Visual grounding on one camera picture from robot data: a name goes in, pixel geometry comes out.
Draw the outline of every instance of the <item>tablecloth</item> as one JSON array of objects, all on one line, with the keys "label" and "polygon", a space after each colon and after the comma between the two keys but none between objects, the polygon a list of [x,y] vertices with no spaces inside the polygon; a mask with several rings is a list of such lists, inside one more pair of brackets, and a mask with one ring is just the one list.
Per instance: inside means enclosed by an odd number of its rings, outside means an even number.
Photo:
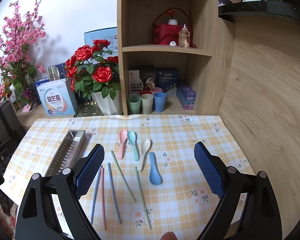
[{"label": "tablecloth", "polygon": [[[100,116],[71,119],[37,120],[15,151],[4,174],[5,182],[0,186],[16,204],[20,205],[24,191],[32,174],[44,176],[48,166],[69,129],[86,130],[87,140],[81,156],[87,156],[96,143],[105,149],[105,209],[107,229],[103,229],[101,191],[98,190],[93,227],[102,239],[151,239],[159,240],[167,231],[173,231],[178,239],[196,239],[209,221],[218,204],[200,168],[194,159],[194,145],[202,141],[213,155],[224,163],[235,166],[240,172],[254,174],[253,170],[223,124],[219,116],[190,115],[131,115]],[[135,203],[126,189],[110,150],[117,155],[121,129],[133,130],[137,135],[137,148],[141,141],[152,141],[150,151],[156,155],[158,171],[163,183],[154,186],[149,182],[150,160],[146,157],[140,173],[143,194],[150,217],[149,229],[139,195],[134,173],[132,149],[124,145],[124,158],[118,160],[122,172],[137,199]],[[122,224],[116,216],[110,187],[107,163],[111,163],[114,188],[117,196]],[[95,181],[80,204],[90,218]],[[60,224],[65,232],[68,228],[60,204],[54,197]],[[245,195],[241,195],[233,221],[240,219]]]}]

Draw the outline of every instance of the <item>metal screw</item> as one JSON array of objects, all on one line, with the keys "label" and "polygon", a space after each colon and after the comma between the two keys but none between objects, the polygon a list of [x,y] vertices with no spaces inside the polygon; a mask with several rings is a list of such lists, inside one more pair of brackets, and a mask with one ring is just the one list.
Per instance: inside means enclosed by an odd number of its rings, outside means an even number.
[{"label": "metal screw", "polygon": [[263,178],[267,177],[267,174],[264,171],[260,171],[259,175]]},{"label": "metal screw", "polygon": [[67,175],[67,174],[70,173],[70,171],[71,171],[70,168],[65,168],[65,169],[62,170],[62,174],[63,174],[63,175]]},{"label": "metal screw", "polygon": [[228,171],[230,173],[235,173],[237,170],[235,169],[235,167],[230,166],[230,167],[228,167]]},{"label": "metal screw", "polygon": [[37,178],[39,178],[39,173],[35,173],[32,175],[32,179],[37,179]]}]

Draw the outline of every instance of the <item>pink spoon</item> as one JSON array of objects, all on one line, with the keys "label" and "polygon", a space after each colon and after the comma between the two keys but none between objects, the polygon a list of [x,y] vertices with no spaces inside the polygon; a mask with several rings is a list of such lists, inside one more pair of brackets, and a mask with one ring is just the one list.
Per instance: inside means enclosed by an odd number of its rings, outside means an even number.
[{"label": "pink spoon", "polygon": [[118,152],[118,159],[122,159],[122,151],[123,151],[123,144],[127,139],[127,133],[128,131],[126,129],[122,129],[119,133],[119,138],[120,138],[120,147],[119,147],[119,152]]}]

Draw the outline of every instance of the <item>blue cup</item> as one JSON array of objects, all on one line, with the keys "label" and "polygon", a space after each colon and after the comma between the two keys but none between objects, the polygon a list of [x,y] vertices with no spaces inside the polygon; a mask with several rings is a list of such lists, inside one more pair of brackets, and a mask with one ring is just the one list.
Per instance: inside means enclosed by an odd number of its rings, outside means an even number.
[{"label": "blue cup", "polygon": [[154,110],[157,113],[161,113],[164,111],[164,105],[166,103],[167,95],[162,92],[158,92],[154,94]]}]

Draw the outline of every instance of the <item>green chopstick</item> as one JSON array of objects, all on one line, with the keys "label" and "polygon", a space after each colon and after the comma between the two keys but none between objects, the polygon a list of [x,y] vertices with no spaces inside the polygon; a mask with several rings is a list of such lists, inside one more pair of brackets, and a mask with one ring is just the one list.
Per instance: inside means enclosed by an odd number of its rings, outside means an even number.
[{"label": "green chopstick", "polygon": [[150,224],[150,220],[149,220],[149,215],[148,215],[148,211],[147,211],[145,199],[144,199],[143,193],[142,193],[142,188],[141,188],[141,182],[140,182],[140,178],[139,178],[138,168],[137,168],[137,167],[134,167],[134,171],[136,172],[136,177],[137,177],[137,181],[138,181],[138,187],[139,187],[139,191],[140,191],[140,195],[141,195],[141,200],[142,200],[143,208],[144,208],[145,213],[146,213],[146,217],[147,217],[147,221],[148,221],[149,228],[151,229],[151,224]]},{"label": "green chopstick", "polygon": [[113,158],[113,160],[114,160],[114,164],[115,164],[115,166],[117,166],[117,169],[118,169],[118,171],[119,171],[119,173],[120,173],[120,175],[121,175],[121,178],[123,179],[123,182],[126,184],[126,187],[127,187],[127,189],[129,190],[129,192],[130,192],[130,195],[132,196],[133,200],[134,200],[135,202],[137,202],[136,198],[134,197],[134,195],[133,195],[133,193],[132,193],[132,191],[131,191],[131,189],[130,189],[130,187],[129,187],[129,185],[128,185],[128,183],[127,183],[127,181],[126,181],[126,179],[125,179],[125,177],[124,177],[124,175],[123,175],[123,173],[122,173],[122,171],[121,171],[121,169],[120,169],[120,166],[119,166],[119,164],[118,164],[118,161],[117,161],[117,159],[115,158],[114,152],[113,152],[112,150],[111,150],[110,152],[111,152],[112,158]]}]

